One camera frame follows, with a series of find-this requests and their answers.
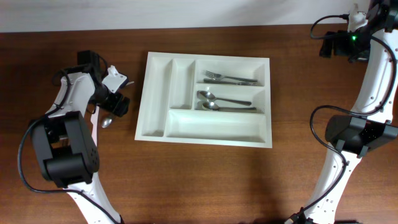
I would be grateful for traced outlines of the large metal spoon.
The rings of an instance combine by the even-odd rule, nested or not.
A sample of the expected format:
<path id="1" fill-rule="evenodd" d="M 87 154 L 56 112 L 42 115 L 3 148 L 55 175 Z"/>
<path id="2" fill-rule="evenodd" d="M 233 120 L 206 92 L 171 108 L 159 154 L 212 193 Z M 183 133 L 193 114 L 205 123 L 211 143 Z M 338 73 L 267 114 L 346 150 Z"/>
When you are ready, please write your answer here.
<path id="1" fill-rule="evenodd" d="M 199 90 L 197 91 L 197 97 L 200 100 L 204 100 L 207 102 L 215 102 L 217 100 L 220 101 L 226 101 L 226 102 L 230 102 L 230 103 L 236 103 L 239 105 L 244 105 L 244 106 L 251 106 L 251 102 L 250 101 L 241 101 L 241 100 L 231 100 L 231 99 L 227 99 L 227 98 L 220 98 L 220 97 L 216 97 L 214 94 L 212 94 L 209 91 L 204 91 L 204 90 Z"/>
<path id="2" fill-rule="evenodd" d="M 204 110 L 209 111 L 220 111 L 220 112 L 234 112 L 234 113 L 256 113 L 257 108 L 232 108 L 232 107 L 220 107 L 214 102 L 205 102 L 201 106 Z"/>

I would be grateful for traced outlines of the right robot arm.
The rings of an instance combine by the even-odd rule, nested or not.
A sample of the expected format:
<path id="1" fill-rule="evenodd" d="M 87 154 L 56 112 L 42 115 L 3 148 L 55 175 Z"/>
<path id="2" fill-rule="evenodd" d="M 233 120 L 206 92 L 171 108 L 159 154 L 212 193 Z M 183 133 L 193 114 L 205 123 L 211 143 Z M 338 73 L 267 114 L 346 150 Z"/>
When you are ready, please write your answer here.
<path id="1" fill-rule="evenodd" d="M 326 159 L 310 200 L 287 223 L 335 223 L 336 210 L 349 178 L 369 152 L 395 140 L 393 103 L 397 91 L 397 1 L 371 1 L 368 11 L 354 4 L 346 30 L 328 31 L 317 36 L 323 44 L 320 56 L 340 55 L 349 62 L 364 61 L 368 66 L 354 106 L 330 118 L 325 138 Z"/>

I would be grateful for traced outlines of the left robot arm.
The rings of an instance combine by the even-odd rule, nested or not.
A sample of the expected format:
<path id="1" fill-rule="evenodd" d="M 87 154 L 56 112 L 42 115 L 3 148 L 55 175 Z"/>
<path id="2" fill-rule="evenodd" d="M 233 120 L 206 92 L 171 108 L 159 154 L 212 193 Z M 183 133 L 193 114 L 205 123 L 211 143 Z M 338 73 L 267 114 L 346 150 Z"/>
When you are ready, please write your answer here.
<path id="1" fill-rule="evenodd" d="M 77 65 L 57 73 L 60 90 L 51 108 L 25 132 L 45 180 L 53 192 L 74 200 L 88 223 L 123 223 L 99 180 L 99 110 L 124 116 L 130 99 L 119 89 L 129 79 L 91 50 L 77 53 Z"/>

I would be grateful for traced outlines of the white plastic cutlery tray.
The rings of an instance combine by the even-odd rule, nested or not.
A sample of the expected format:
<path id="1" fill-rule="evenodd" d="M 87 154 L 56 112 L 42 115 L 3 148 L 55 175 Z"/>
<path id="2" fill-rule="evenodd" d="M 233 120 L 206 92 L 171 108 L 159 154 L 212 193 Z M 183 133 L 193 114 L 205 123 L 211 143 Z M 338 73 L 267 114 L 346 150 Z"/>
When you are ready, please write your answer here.
<path id="1" fill-rule="evenodd" d="M 269 58 L 150 52 L 135 139 L 271 148 Z"/>

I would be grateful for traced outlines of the metal fork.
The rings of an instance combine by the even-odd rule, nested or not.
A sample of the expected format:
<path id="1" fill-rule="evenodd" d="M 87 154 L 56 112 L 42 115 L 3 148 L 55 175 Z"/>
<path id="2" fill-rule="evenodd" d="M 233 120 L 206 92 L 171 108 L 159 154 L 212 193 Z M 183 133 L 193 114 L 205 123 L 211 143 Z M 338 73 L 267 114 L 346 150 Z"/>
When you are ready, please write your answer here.
<path id="1" fill-rule="evenodd" d="M 204 83 L 212 83 L 212 84 L 220 84 L 220 85 L 239 85 L 239 86 L 257 86 L 257 83 L 254 82 L 227 82 L 221 80 L 212 80 L 208 78 L 203 79 Z"/>
<path id="2" fill-rule="evenodd" d="M 258 80 L 256 80 L 256 79 L 231 77 L 231 76 L 222 75 L 219 73 L 214 73 L 214 72 L 211 72 L 208 70 L 205 70 L 205 75 L 213 80 L 231 79 L 231 80 L 236 80 L 236 81 L 240 81 L 240 82 L 249 82 L 249 83 L 257 83 L 258 82 Z"/>

